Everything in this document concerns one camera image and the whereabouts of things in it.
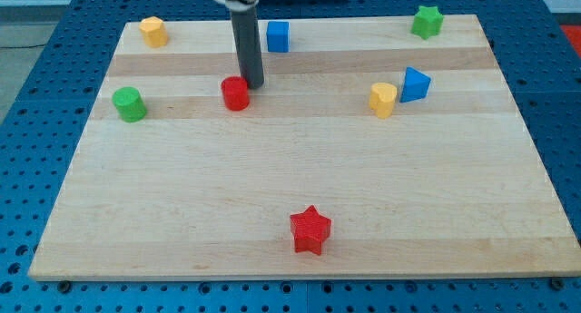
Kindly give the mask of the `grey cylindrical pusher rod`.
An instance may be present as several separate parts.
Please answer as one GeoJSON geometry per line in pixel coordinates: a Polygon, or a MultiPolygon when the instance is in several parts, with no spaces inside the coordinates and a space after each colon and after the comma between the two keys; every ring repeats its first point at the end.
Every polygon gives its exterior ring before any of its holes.
{"type": "Polygon", "coordinates": [[[256,5],[231,11],[231,24],[241,77],[249,89],[258,89],[264,84],[264,70],[256,5]]]}

